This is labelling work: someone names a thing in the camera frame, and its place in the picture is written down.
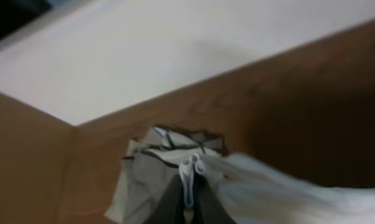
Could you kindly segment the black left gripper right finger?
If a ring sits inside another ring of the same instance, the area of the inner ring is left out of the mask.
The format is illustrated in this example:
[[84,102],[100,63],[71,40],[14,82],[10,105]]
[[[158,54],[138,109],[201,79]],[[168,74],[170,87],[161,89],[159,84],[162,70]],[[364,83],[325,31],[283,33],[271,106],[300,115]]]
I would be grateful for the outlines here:
[[208,181],[198,174],[195,174],[193,199],[193,224],[236,224],[213,193]]

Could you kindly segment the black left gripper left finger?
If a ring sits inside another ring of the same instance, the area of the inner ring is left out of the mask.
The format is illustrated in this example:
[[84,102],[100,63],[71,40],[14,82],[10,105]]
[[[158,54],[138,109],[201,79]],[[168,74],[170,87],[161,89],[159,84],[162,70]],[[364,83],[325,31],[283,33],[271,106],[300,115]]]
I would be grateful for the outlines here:
[[183,210],[183,186],[180,177],[175,175],[162,195],[157,208],[144,224],[185,224]]

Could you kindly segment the white t-shirt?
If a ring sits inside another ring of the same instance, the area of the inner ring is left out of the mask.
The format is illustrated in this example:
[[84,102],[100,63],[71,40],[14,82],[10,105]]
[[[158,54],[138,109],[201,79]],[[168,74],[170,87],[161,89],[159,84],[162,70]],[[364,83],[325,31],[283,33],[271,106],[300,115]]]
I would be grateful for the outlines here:
[[321,187],[244,154],[193,154],[179,174],[188,205],[198,174],[236,223],[375,224],[375,188]]

